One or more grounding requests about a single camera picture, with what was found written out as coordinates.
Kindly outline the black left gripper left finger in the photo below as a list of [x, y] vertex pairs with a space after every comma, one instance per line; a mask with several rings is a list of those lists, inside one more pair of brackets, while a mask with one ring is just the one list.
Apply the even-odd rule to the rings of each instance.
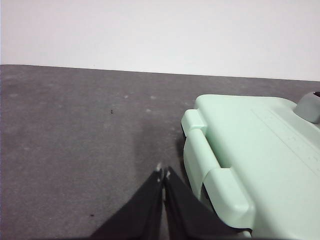
[[91, 238], [158, 238], [163, 207], [162, 169], [157, 168], [132, 198]]

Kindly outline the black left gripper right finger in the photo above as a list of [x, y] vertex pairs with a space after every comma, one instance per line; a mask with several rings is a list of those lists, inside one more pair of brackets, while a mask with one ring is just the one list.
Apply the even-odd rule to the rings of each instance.
[[172, 167], [164, 174], [165, 210], [171, 238], [248, 238], [247, 229], [225, 224], [201, 203]]

